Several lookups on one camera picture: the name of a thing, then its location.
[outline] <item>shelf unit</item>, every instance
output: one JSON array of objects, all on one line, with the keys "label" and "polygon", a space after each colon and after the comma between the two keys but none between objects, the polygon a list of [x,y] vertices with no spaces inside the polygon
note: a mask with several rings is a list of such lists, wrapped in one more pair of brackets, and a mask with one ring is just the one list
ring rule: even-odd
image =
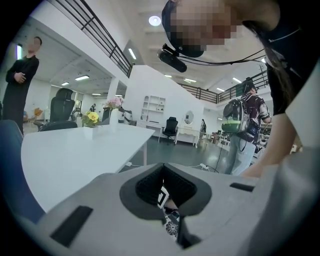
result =
[{"label": "shelf unit", "polygon": [[148,95],[144,97],[140,120],[162,122],[166,99]]}]

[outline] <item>white table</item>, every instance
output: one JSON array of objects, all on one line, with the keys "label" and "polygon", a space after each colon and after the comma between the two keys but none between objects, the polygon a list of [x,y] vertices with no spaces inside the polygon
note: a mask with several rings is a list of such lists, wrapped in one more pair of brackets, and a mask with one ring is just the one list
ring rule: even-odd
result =
[{"label": "white table", "polygon": [[198,144],[198,140],[199,140],[199,133],[200,133],[200,130],[194,130],[189,127],[178,127],[178,131],[176,132],[174,143],[177,145],[179,134],[191,135],[191,136],[193,136],[192,144],[195,145],[195,148],[197,149],[198,148],[197,144]]},{"label": "white table", "polygon": [[147,140],[153,130],[118,125],[99,126],[95,139],[84,135],[86,127],[27,134],[22,142],[21,162],[26,182],[47,213],[97,176],[117,173],[143,147],[147,164]]},{"label": "white table", "polygon": [[159,129],[160,129],[160,131],[159,131],[159,136],[158,136],[158,143],[159,143],[163,125],[161,125],[161,124],[158,123],[158,122],[150,122],[150,121],[138,120],[138,121],[136,122],[136,126],[143,127],[143,128],[148,128],[148,127],[159,128]]}]

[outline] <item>hand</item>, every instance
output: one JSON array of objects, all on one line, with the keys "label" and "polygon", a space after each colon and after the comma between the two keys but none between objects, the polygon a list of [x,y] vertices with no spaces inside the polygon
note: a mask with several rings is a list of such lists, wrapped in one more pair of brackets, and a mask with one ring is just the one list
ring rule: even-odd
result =
[{"label": "hand", "polygon": [[22,73],[22,72],[15,73],[15,74],[14,74],[14,80],[16,80],[17,83],[22,84],[22,83],[26,80],[26,78],[25,78],[24,75],[25,75],[25,74]]}]

